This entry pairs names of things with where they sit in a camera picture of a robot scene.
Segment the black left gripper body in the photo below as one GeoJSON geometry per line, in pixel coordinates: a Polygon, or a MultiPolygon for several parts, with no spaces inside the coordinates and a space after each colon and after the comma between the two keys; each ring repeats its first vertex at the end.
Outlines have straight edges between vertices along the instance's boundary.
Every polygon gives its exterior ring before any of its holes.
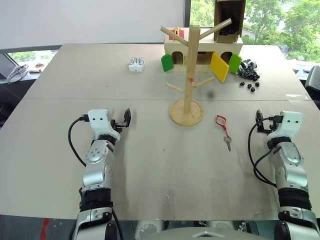
{"type": "Polygon", "coordinates": [[[128,127],[128,122],[116,122],[114,119],[110,121],[110,126],[113,130],[115,130],[117,133],[121,133],[123,131],[123,128],[128,127]]]}

